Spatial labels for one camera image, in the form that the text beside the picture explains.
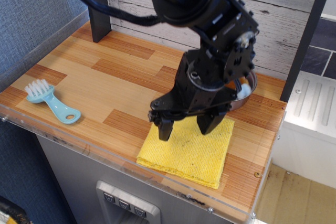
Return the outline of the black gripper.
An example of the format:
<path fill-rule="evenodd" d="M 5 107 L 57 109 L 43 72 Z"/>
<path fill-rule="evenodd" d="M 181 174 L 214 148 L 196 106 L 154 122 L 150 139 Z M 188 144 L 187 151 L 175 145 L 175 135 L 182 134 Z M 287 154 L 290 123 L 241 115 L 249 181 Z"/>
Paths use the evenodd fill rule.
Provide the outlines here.
<path fill-rule="evenodd" d="M 199 50 L 187 51 L 178 67 L 172 90 L 153 100 L 148 113 L 149 121 L 159 131 L 159 139 L 168 141 L 175 121 L 196 116 L 203 135 L 209 134 L 225 117 L 237 92 L 225 87 L 222 81 L 208 87 L 202 83 L 199 73 L 205 69 L 195 68 Z"/>

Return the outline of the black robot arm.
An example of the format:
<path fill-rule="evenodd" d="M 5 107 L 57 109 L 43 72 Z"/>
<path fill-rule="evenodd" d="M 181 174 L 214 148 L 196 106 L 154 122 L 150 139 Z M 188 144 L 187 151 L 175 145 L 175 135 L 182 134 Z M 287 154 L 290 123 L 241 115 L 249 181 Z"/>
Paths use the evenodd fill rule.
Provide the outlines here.
<path fill-rule="evenodd" d="M 253 70 L 258 24 L 240 0 L 152 0 L 162 22 L 187 27 L 200 48 L 182 56 L 172 90 L 152 101 L 149 119 L 168 140 L 175 121 L 197 118 L 202 134 L 219 125 Z"/>

